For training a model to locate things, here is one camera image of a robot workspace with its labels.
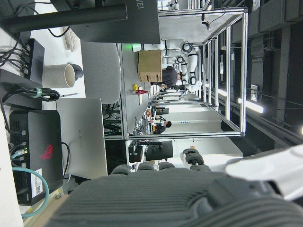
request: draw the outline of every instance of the desk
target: desk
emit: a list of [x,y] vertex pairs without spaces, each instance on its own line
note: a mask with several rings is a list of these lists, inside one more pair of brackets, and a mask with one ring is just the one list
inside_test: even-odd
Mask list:
[[122,111],[124,112],[123,126],[126,127],[128,133],[133,133],[135,128],[135,118],[141,119],[144,111],[149,105],[149,95],[143,94],[143,103],[139,105],[138,95],[132,95],[131,90],[133,84],[142,86],[143,90],[150,90],[151,85],[147,82],[141,82],[138,76],[138,52],[133,52],[130,44],[122,44],[120,51],[120,59],[122,62]]
[[[39,13],[47,13],[54,12],[55,8],[51,4],[37,4],[36,10]],[[61,34],[61,28],[53,28],[54,34]],[[54,64],[66,64],[68,62],[80,65],[82,67],[82,58],[81,58],[81,49],[78,49],[75,52],[71,52],[67,50],[65,38],[55,38],[51,36],[48,30],[37,30],[31,33],[31,38],[35,38],[44,48],[45,48],[45,57],[44,64],[45,65],[54,65]],[[11,38],[6,32],[0,29],[0,49],[3,51],[11,49],[15,45],[15,40]],[[10,63],[6,63],[2,69],[20,75],[20,72],[16,70],[14,66]],[[79,78],[75,86],[72,88],[58,88],[56,89],[60,92],[61,95],[71,94],[71,93],[79,93],[79,95],[74,95],[72,97],[85,97],[85,88],[84,88],[84,77]],[[56,106],[54,102],[43,102],[43,109],[45,110],[55,110]],[[7,118],[9,114],[15,108],[10,108],[9,106],[5,106],[5,112],[7,114]],[[1,201],[0,201],[0,226],[23,226],[22,218],[19,214],[19,207],[15,186],[13,183],[13,175],[10,168],[10,159],[9,159],[9,151],[7,146],[7,141],[9,141],[9,134],[4,129],[3,117],[2,114],[0,116],[0,176],[1,176]]]

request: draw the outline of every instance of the white desk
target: white desk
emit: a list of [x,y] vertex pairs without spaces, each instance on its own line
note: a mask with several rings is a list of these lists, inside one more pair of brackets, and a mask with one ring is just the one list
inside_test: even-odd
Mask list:
[[[54,12],[55,8],[51,4],[37,4],[36,10],[39,13]],[[54,34],[61,34],[61,28],[53,28],[52,32]],[[80,65],[82,68],[82,58],[81,49],[71,52],[67,50],[65,38],[55,38],[48,30],[38,30],[33,31],[31,38],[36,39],[45,48],[44,65],[56,65],[56,64],[66,64],[68,62]],[[0,29],[0,50],[6,51],[11,49],[15,45],[16,41],[10,37],[6,32]],[[10,63],[6,63],[2,69],[20,75],[20,72],[15,66]],[[85,87],[84,87],[84,77],[79,78],[74,87],[71,88],[56,88],[61,95],[79,93],[71,97],[85,97]],[[56,106],[54,102],[43,102],[43,109],[45,110],[55,110]],[[7,118],[9,118],[10,112],[13,108],[5,106],[5,112]],[[11,171],[11,164],[9,158],[8,150],[9,134],[5,131],[4,121],[2,114],[0,116],[0,178],[2,180],[0,192],[0,226],[23,226],[23,221],[19,212],[18,201],[16,197],[15,185],[13,180],[13,174]]]

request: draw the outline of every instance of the yellow object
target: yellow object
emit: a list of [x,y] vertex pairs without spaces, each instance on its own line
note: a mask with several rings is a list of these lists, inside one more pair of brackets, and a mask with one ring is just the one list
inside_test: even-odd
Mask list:
[[134,90],[134,91],[137,91],[137,90],[138,90],[138,85],[137,85],[137,84],[134,84],[134,85],[133,85],[133,90]]

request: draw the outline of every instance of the laptop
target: laptop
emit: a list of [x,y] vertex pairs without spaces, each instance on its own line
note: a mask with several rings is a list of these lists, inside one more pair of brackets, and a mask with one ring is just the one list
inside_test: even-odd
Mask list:
[[[106,151],[99,98],[60,98],[61,138],[70,147],[66,173],[88,179],[107,176]],[[66,165],[67,150],[62,146]]]

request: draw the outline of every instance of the sticker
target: sticker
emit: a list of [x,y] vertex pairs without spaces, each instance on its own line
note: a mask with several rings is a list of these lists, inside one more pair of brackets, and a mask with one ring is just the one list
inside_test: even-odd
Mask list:
[[[39,173],[42,176],[42,169],[38,169],[35,172]],[[42,180],[33,174],[30,175],[30,178],[32,184],[32,198],[33,198],[43,192]]]

